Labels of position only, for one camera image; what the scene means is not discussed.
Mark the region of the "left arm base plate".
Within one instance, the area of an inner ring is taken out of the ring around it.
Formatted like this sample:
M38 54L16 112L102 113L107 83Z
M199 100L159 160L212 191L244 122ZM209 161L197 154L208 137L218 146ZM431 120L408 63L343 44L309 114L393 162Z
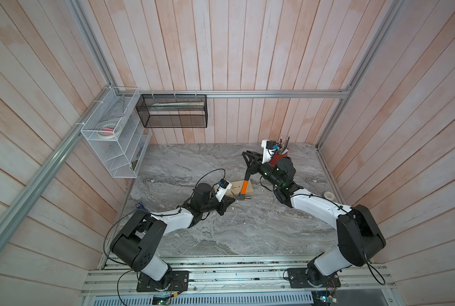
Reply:
M140 272L136 290L140 293L182 293L187 291L188 282L188 271L168 270L159 281L153 280L147 274Z

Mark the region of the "claw hammer orange black handle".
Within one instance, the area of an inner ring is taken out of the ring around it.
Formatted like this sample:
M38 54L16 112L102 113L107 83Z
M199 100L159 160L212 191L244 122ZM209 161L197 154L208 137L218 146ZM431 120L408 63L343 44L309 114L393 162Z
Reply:
M254 191L250 183L250 176L251 176L250 167L247 167L245 177L241 184L240 192L238 194L238 200L240 201L243 201L246 198L251 199L253 196Z

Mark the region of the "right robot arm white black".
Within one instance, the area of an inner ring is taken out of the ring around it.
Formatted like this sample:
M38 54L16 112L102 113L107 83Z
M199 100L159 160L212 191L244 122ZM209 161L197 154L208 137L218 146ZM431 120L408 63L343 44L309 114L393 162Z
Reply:
M293 180L296 170L289 157L273 166L258 152L247 150L242 156L247 165L244 185L250 176L260 174L271 183L281 204L318 218L337 232L337 246L307 264L303 272L305 286L322 287L350 266L371 267L370 259L385 248L386 241L368 208L342 205L298 185Z

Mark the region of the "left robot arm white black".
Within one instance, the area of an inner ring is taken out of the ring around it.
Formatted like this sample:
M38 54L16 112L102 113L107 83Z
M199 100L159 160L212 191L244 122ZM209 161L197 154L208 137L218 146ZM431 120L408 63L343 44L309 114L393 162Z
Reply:
M225 179L211 186L199 183L192 195L175 210L151 213L137 210L114 237L110 251L133 271L165 286L171 280L171 266L156 255L161 239L177 230L192 228L209 213L224 215L235 199L227 196L232 184Z

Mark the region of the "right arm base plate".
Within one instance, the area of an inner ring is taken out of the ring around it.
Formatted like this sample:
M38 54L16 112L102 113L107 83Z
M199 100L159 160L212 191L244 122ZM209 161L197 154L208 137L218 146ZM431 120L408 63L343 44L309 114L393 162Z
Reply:
M292 289L341 287L337 273L324 276L319 271L310 268L287 269L287 278Z

